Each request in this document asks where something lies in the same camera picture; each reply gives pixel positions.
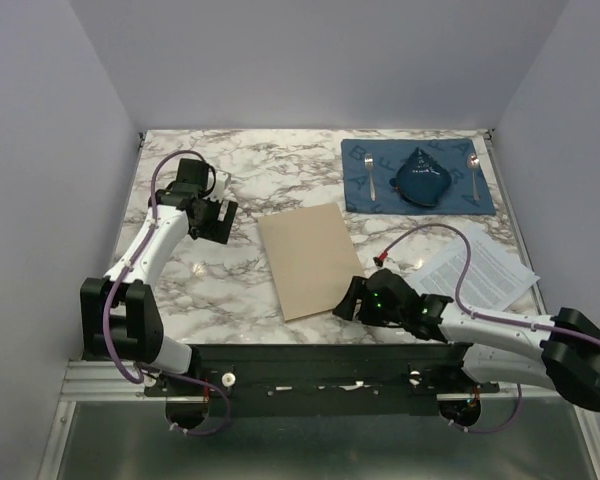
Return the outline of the beige paper folder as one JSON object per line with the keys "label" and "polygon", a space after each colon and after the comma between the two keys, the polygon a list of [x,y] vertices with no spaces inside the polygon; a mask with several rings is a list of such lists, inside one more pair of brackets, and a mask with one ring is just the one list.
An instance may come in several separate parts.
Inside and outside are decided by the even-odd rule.
{"label": "beige paper folder", "polygon": [[332,310],[364,274],[335,203],[263,216],[258,227],[287,322]]}

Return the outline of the printed white paper sheet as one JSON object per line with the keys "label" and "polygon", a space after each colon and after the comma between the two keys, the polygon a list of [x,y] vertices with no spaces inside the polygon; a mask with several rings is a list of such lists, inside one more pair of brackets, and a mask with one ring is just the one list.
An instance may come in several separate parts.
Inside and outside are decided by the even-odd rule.
{"label": "printed white paper sheet", "polygon": [[[471,247],[469,269],[460,289],[464,304],[503,311],[539,280],[477,225],[467,227],[464,234]],[[453,297],[465,261],[464,242],[457,238],[411,274],[408,283],[419,293]]]}

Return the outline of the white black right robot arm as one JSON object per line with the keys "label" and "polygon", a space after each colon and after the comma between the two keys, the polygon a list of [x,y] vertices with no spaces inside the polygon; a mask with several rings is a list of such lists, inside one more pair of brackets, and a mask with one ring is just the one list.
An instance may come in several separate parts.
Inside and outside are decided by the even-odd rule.
{"label": "white black right robot arm", "polygon": [[397,326],[422,340],[465,345],[464,357],[439,370],[451,391],[474,382],[532,385],[600,412],[600,329],[575,309],[524,316],[467,307],[449,296],[419,294],[381,269],[369,278],[353,277],[333,313],[370,326]]}

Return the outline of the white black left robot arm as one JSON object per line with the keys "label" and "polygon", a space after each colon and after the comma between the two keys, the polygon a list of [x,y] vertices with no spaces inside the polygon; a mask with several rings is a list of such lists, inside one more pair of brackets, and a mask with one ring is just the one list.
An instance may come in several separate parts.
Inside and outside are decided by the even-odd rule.
{"label": "white black left robot arm", "polygon": [[238,205],[225,197],[230,174],[193,150],[171,156],[176,176],[163,189],[150,180],[148,212],[131,245],[103,277],[82,284],[81,321],[86,354],[168,372],[168,384],[189,395],[201,385],[199,354],[165,333],[153,288],[185,237],[227,243]]}

